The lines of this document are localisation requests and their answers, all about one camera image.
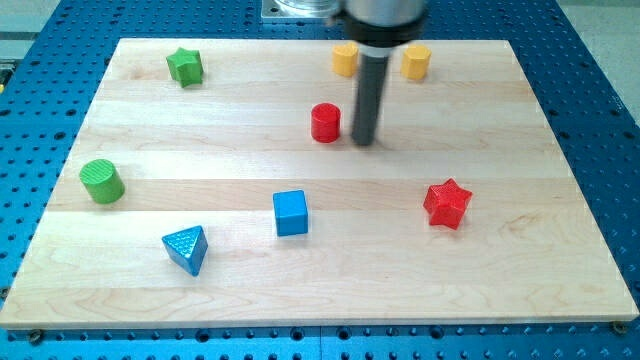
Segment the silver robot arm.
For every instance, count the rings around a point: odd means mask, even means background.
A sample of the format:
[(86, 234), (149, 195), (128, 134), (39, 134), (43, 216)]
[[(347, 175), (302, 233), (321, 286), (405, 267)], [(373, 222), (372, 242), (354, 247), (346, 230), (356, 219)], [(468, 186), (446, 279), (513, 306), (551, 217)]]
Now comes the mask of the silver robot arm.
[(395, 47), (423, 33), (427, 14), (425, 0), (342, 0), (333, 18), (362, 55), (388, 58)]

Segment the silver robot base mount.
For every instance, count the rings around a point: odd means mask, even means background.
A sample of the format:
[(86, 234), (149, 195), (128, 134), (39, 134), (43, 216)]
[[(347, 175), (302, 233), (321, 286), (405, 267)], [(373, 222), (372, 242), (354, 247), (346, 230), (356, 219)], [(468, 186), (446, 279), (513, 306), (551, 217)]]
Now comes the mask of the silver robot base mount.
[(323, 21), (340, 10), (339, 0), (262, 0), (261, 18), (266, 23)]

